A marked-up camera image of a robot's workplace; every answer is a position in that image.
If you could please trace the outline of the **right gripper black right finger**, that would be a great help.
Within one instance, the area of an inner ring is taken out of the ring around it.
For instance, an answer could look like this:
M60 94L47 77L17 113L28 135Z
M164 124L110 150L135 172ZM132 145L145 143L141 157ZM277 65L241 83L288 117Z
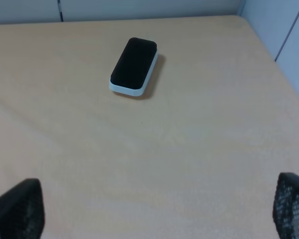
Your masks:
M281 239L299 239L299 176L279 174L273 203L273 221Z

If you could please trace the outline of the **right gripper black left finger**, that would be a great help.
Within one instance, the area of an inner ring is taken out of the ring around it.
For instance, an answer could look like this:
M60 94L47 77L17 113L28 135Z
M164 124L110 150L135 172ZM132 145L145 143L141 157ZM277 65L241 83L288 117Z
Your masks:
M39 239L44 230L40 181L28 178L0 196L0 239Z

